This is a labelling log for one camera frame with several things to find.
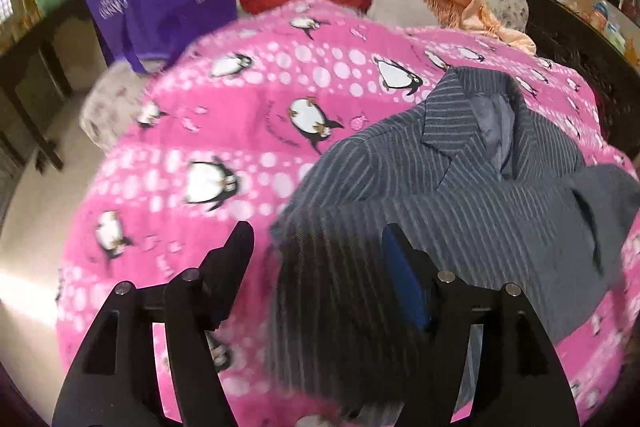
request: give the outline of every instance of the white polka dot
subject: white polka dot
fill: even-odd
[[[122,195],[126,200],[132,200],[138,195],[139,187],[140,184],[138,183],[138,178],[135,176],[129,176],[124,184]]]
[[[286,53],[278,53],[276,55],[276,63],[281,68],[288,68],[291,65],[291,57]]]
[[[269,203],[262,203],[258,207],[258,212],[263,216],[269,216],[273,212],[273,207]]]
[[[74,295],[74,308],[77,312],[84,310],[86,306],[86,290],[84,288],[78,288],[76,295]]]
[[[362,89],[362,86],[360,84],[351,84],[351,87],[349,88],[349,92],[353,96],[362,96],[364,93],[364,89]]]
[[[308,62],[311,60],[311,50],[306,46],[298,46],[295,53],[296,58],[302,62]]]
[[[262,73],[260,73],[259,71],[249,71],[248,73],[244,74],[244,79],[249,84],[260,84],[262,81]]]
[[[104,164],[102,172],[104,172],[105,176],[111,176],[116,171],[117,167],[118,165],[115,160],[111,160]]]
[[[288,174],[278,172],[273,177],[273,191],[279,198],[288,198],[293,193],[293,181]]]
[[[243,396],[249,392],[249,384],[236,377],[226,377],[222,380],[222,389],[230,396]]]
[[[276,165],[276,155],[272,152],[266,152],[260,156],[260,165],[263,167],[273,167]]]
[[[180,163],[182,161],[182,153],[180,151],[174,149],[167,156],[164,162],[164,167],[167,172],[175,172],[178,170]]]
[[[340,78],[349,78],[351,70],[344,62],[334,64],[334,73]]]
[[[350,50],[349,51],[349,58],[351,59],[351,62],[353,62],[354,64],[357,64],[359,66],[361,66],[365,62],[367,62],[367,59],[358,50]]]
[[[260,394],[266,394],[271,390],[270,382],[263,380],[254,385],[254,391]]]
[[[306,173],[309,172],[309,170],[311,169],[311,167],[313,167],[313,163],[305,163],[302,164],[300,166],[300,169],[298,170],[298,179],[301,180],[302,178],[305,177]]]
[[[266,187],[271,182],[271,177],[266,172],[258,174],[258,183],[263,187]]]
[[[156,190],[156,187],[158,187],[159,179],[160,173],[157,169],[151,169],[149,172],[147,172],[145,176],[146,189],[151,191]]]
[[[326,87],[331,82],[331,75],[324,68],[314,68],[314,81],[319,87]]]
[[[84,320],[82,320],[80,315],[77,315],[76,318],[74,318],[74,328],[76,328],[78,333],[84,331]]]
[[[229,203],[229,212],[240,221],[249,219],[254,215],[254,206],[249,201],[234,200]]]
[[[254,185],[254,179],[248,172],[240,171],[236,172],[236,176],[238,177],[238,185],[239,185],[239,194],[246,194],[251,190],[251,187]]]
[[[154,196],[151,198],[149,210],[151,210],[151,212],[160,212],[160,210],[162,210],[162,198],[160,196]]]

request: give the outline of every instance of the bed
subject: bed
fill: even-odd
[[[419,81],[390,84],[381,61]],[[211,337],[213,356],[223,352],[232,410],[243,427],[336,419],[333,404],[279,388],[262,367],[278,272],[268,226],[319,154],[420,103],[447,65],[509,73],[527,105],[562,128],[588,164],[614,162],[634,174],[602,139],[593,93],[574,70],[457,30],[391,30],[326,0],[290,2],[201,37],[146,87],[136,122],[106,156],[68,238],[58,304],[63,362],[116,282],[164,283],[197,266],[244,219],[255,230],[254,258],[232,315]],[[639,253],[636,220],[622,252],[626,284],[557,345],[583,421],[618,377],[640,309]],[[178,418],[159,325],[154,347],[165,413]]]

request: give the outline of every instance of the penguin print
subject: penguin print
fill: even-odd
[[[574,401],[580,396],[580,383],[574,382],[571,384],[571,394],[574,395]]]
[[[575,112],[580,112],[580,108],[576,105],[576,103],[574,102],[574,100],[572,100],[572,98],[570,96],[566,97],[567,102],[569,102],[569,105],[572,107],[572,109]]]
[[[233,362],[232,351],[228,344],[220,342],[210,331],[205,333],[207,337],[207,344],[209,344],[209,350],[211,352],[211,358],[213,358],[213,364],[216,367],[216,372],[221,373],[231,367]]]
[[[426,57],[431,62],[433,62],[434,66],[436,66],[437,68],[441,69],[442,71],[447,71],[451,67],[444,60],[442,60],[440,57],[438,57],[438,55],[436,55],[435,53],[432,53],[432,52],[430,52],[428,50],[425,50],[424,54],[426,55]]]
[[[577,130],[574,123],[571,120],[569,120],[569,118],[564,117],[564,124],[569,128],[569,131],[571,132],[571,134],[573,134],[579,140],[580,132]]]
[[[329,24],[328,22],[312,19],[311,17],[295,17],[289,21],[289,25],[293,28],[302,30],[307,37],[311,40],[314,38],[311,36],[312,30],[319,30],[323,24]]]
[[[382,86],[386,90],[408,89],[407,94],[415,93],[423,84],[422,79],[415,73],[403,68],[393,60],[383,60],[374,58],[373,61],[378,66],[380,76],[382,76]]]
[[[127,247],[133,245],[132,240],[124,235],[122,223],[115,210],[108,210],[100,214],[95,229],[95,238],[107,256],[108,262],[120,257]]]
[[[542,74],[542,73],[540,73],[539,71],[536,71],[536,70],[529,70],[529,71],[531,72],[531,74],[533,75],[533,77],[536,80],[539,80],[540,82],[544,82],[545,84],[549,83],[548,79],[546,78],[546,76],[544,74]]]
[[[233,53],[226,57],[219,58],[211,68],[211,76],[227,76],[230,74],[239,74],[242,71],[253,66],[254,60],[241,53]]]
[[[494,53],[495,53],[495,51],[496,51],[496,48],[494,48],[493,46],[491,46],[491,45],[487,44],[487,43],[486,43],[486,42],[484,42],[484,41],[481,41],[481,40],[479,40],[479,39],[476,39],[476,43],[477,43],[479,46],[482,46],[482,47],[483,47],[484,49],[486,49],[486,50],[489,50],[489,51],[494,52]]]
[[[214,158],[211,162],[190,162],[187,167],[185,203],[210,203],[211,206],[207,209],[210,212],[238,194],[238,190],[236,174],[219,158]]]
[[[149,129],[158,125],[158,121],[163,116],[167,116],[167,113],[161,111],[158,104],[153,100],[147,100],[136,117],[136,122],[142,129]]]
[[[547,70],[552,70],[554,68],[553,62],[548,58],[543,58],[543,57],[536,57],[536,58],[540,66],[542,66],[543,68],[546,68]]]
[[[576,84],[572,79],[568,78],[566,83],[569,84],[569,87],[571,87],[575,92],[580,91],[580,84]]]
[[[289,120],[302,136],[309,140],[311,147],[320,154],[318,144],[331,136],[332,129],[344,129],[334,120],[329,120],[314,98],[297,98],[287,109]]]
[[[596,336],[597,334],[600,333],[601,322],[602,322],[602,319],[597,313],[594,313],[593,315],[591,315],[591,332],[593,333],[593,336]]]
[[[599,398],[600,398],[600,391],[598,391],[597,389],[594,389],[593,391],[591,391],[587,395],[587,407],[589,409],[593,409],[594,407],[596,407],[596,404],[598,403]]]
[[[533,98],[537,99],[538,90],[535,87],[531,87],[528,82],[526,82],[525,80],[522,80],[519,76],[516,76],[515,78],[517,82],[520,84],[520,86],[522,87],[522,89],[527,91],[531,96],[533,96]]]
[[[465,48],[463,46],[460,46],[458,48],[458,51],[460,52],[460,55],[462,55],[465,58],[468,58],[469,60],[476,60],[478,62],[484,62],[484,57],[482,57],[482,55],[477,54],[475,51],[470,50],[469,48]]]

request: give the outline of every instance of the hanging clothing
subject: hanging clothing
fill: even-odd
[[[620,277],[639,207],[640,185],[585,167],[508,74],[449,68],[425,101],[326,152],[272,226],[283,259],[268,369],[345,407],[402,402],[419,337],[383,267],[388,223],[469,284],[520,285],[556,343]],[[480,351],[472,331],[459,406]]]

